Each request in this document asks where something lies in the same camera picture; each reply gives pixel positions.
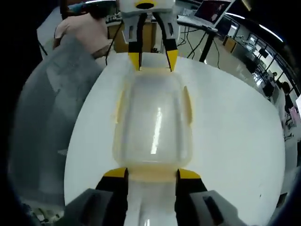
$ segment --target laptop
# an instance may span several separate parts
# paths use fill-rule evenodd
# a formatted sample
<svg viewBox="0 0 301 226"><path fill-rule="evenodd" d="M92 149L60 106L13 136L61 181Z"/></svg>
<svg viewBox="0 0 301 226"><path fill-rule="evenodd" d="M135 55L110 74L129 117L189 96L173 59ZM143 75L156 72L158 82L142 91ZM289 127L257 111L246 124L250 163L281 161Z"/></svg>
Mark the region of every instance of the laptop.
<svg viewBox="0 0 301 226"><path fill-rule="evenodd" d="M183 22L215 28L235 0L203 0L193 16L179 16Z"/></svg>

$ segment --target white round table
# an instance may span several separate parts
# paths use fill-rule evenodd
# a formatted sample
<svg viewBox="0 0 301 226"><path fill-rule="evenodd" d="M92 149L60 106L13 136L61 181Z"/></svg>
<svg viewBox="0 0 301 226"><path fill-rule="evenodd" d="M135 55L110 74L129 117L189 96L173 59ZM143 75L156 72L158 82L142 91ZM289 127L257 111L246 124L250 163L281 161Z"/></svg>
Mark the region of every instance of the white round table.
<svg viewBox="0 0 301 226"><path fill-rule="evenodd" d="M143 53L143 65L162 64L165 55ZM232 204L245 224L266 225L285 170L277 110L256 90L217 68L178 57L175 71L188 88L193 110L193 157L185 168ZM127 53L117 54L82 106L65 166L66 205L119 167L112 156L115 114L124 77L132 72Z"/></svg>

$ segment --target laptop screen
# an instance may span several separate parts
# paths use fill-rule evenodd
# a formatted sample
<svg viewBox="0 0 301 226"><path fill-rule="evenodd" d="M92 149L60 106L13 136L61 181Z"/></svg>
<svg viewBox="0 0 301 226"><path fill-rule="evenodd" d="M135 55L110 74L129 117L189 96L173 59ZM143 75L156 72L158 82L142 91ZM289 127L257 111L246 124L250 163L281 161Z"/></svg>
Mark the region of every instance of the laptop screen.
<svg viewBox="0 0 301 226"><path fill-rule="evenodd" d="M195 15L215 24L224 15L234 0L204 0Z"/></svg>

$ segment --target desk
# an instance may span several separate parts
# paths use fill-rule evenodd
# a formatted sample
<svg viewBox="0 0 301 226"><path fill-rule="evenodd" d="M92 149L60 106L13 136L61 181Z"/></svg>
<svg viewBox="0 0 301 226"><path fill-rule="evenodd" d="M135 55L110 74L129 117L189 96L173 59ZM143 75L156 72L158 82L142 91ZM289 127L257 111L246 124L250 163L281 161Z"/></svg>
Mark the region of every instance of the desk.
<svg viewBox="0 0 301 226"><path fill-rule="evenodd" d="M143 53L144 61L158 66L166 56ZM198 173L208 191L235 206L244 223L266 225L285 169L277 110L256 90L212 66L178 57L175 71L182 75L193 110L193 157L185 168ZM82 106L65 166L66 205L119 167L112 156L116 109L124 77L131 73L127 53L116 54Z"/></svg>

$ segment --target pink shirt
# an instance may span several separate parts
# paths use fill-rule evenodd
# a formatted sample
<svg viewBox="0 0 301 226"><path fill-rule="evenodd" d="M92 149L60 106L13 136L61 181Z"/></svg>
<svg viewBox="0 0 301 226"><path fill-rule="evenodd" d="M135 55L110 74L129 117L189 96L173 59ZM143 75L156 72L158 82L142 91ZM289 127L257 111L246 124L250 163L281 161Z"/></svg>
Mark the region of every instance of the pink shirt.
<svg viewBox="0 0 301 226"><path fill-rule="evenodd" d="M110 44L105 19L95 20L89 13L63 20L55 30L55 38L60 39L65 34L75 35L91 54Z"/></svg>

